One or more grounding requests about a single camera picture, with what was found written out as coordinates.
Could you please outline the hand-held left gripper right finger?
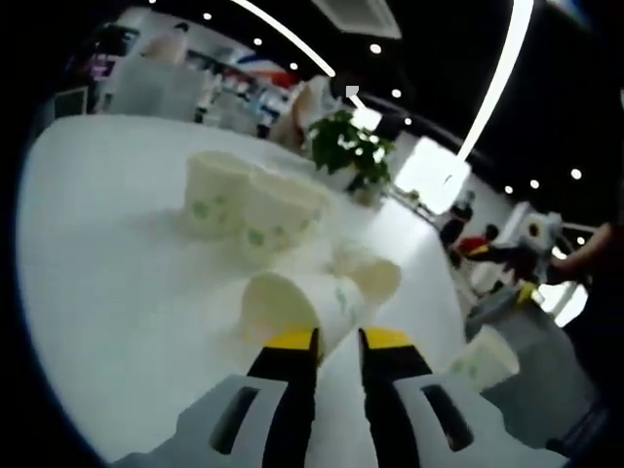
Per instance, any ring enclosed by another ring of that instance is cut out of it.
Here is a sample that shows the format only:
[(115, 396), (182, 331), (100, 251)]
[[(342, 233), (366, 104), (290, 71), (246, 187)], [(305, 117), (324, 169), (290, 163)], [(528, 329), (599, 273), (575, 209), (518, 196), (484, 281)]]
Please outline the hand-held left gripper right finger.
[(431, 371), (409, 337), (358, 330), (365, 414), (381, 467), (566, 467), (563, 455), (531, 448), (505, 428), (501, 411), (461, 378)]

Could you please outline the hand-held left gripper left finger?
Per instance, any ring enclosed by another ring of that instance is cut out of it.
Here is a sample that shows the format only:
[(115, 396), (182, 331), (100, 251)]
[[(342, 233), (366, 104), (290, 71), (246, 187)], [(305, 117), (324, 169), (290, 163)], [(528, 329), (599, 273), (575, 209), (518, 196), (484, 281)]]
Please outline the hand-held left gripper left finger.
[(116, 466), (304, 466), (319, 359), (317, 329), (269, 339), (247, 373), (225, 377), (185, 409), (169, 439)]

